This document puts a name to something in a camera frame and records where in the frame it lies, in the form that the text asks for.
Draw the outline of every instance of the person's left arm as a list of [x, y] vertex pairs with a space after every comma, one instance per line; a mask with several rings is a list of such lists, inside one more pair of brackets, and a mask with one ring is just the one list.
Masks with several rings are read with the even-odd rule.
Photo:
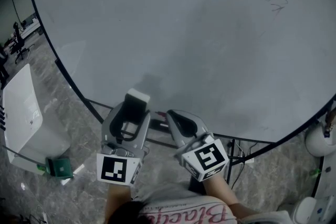
[[129, 186], [110, 184], [105, 208], [105, 223], [112, 214], [123, 204], [131, 201], [131, 189]]

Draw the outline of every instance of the black hair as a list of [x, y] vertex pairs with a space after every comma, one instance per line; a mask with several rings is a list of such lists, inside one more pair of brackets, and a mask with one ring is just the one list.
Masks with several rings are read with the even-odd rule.
[[140, 211], [146, 204], [141, 201], [128, 201], [120, 206], [110, 217], [108, 224], [151, 224], [145, 215], [141, 215]]

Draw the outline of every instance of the black chair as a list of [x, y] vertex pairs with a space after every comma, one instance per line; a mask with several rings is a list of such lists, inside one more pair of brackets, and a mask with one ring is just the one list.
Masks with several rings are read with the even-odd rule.
[[16, 34], [16, 39], [17, 40], [14, 39], [15, 44], [12, 47], [12, 50], [11, 50], [10, 54], [12, 55], [14, 53], [17, 53], [16, 59], [15, 59], [15, 64], [17, 64], [17, 62], [16, 62], [17, 59], [21, 56], [21, 58], [23, 60], [23, 53], [26, 52], [26, 51], [30, 51], [30, 49], [23, 48], [23, 46], [25, 45], [25, 41], [20, 36], [17, 22], [15, 22], [15, 24], [13, 25], [13, 28], [15, 29], [15, 34]]

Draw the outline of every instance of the gray floor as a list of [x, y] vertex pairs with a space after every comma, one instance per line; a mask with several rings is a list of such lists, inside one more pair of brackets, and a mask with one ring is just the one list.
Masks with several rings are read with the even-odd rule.
[[[43, 206], [54, 224], [102, 223], [108, 185], [96, 180], [96, 153], [100, 151], [100, 123], [82, 104], [54, 61], [44, 35], [32, 36], [27, 43], [35, 43], [29, 59], [14, 64], [9, 56], [5, 68], [10, 79], [27, 63], [43, 81], [50, 93], [50, 105], [71, 137], [71, 147], [65, 152], [75, 171], [74, 179], [60, 181], [49, 175], [37, 176], [11, 165], [6, 152], [0, 148], [0, 197], [4, 206], [13, 214], [41, 218]], [[96, 106], [102, 117], [108, 109]], [[150, 130], [149, 137], [172, 143], [169, 135]], [[254, 145], [242, 142], [245, 154]], [[132, 189], [152, 189], [155, 185], [186, 182], [190, 176], [174, 160], [174, 149], [146, 142], [150, 154]], [[257, 144], [252, 152], [265, 146]], [[296, 201], [310, 196], [315, 179], [309, 171], [318, 167], [318, 159], [312, 157], [304, 146], [304, 134], [246, 164], [234, 190], [240, 201], [259, 211], [272, 211], [284, 201]], [[235, 181], [242, 165], [233, 167], [230, 185]]]

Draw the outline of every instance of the white marker cube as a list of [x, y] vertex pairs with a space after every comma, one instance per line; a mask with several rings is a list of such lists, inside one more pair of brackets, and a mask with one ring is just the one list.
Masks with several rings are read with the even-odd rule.
[[183, 166], [198, 180], [203, 181], [219, 173], [229, 158], [219, 139], [184, 153]]
[[97, 179], [111, 184], [133, 185], [141, 166], [139, 158], [97, 154]]

